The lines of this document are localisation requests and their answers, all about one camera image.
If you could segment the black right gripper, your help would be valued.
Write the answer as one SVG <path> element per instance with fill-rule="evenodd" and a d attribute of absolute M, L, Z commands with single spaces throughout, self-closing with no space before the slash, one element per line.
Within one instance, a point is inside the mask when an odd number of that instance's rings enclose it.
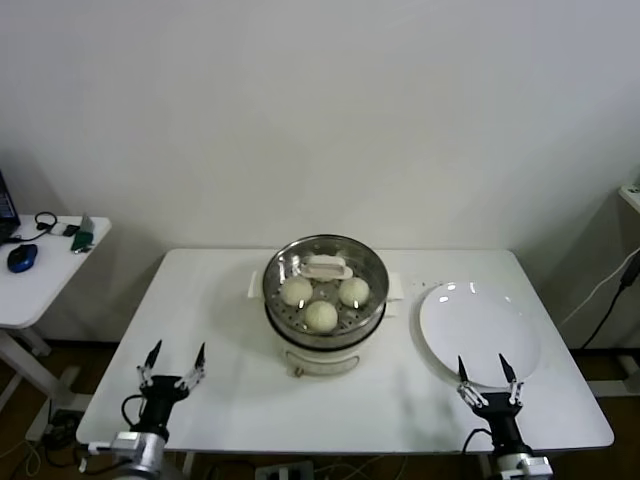
<path fill-rule="evenodd" d="M 507 386 L 500 393 L 483 394 L 472 384 L 464 362 L 458 356 L 460 383 L 457 392 L 473 413 L 489 425 L 494 453 L 522 453 L 523 439 L 516 417 L 522 406 L 524 382 L 516 376 L 514 368 L 502 353 L 498 355 Z"/>

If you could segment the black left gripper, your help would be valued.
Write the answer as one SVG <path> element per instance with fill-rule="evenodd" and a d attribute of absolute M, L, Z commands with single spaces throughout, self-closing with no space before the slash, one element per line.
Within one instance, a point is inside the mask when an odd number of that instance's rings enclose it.
<path fill-rule="evenodd" d="M 181 378 L 167 375 L 152 377 L 161 346 L 162 341 L 159 340 L 144 363 L 137 366 L 140 392 L 144 398 L 139 416 L 139 431 L 143 433 L 167 433 L 174 405 L 186 399 L 205 377 L 205 343 L 201 344 L 193 367 Z"/>

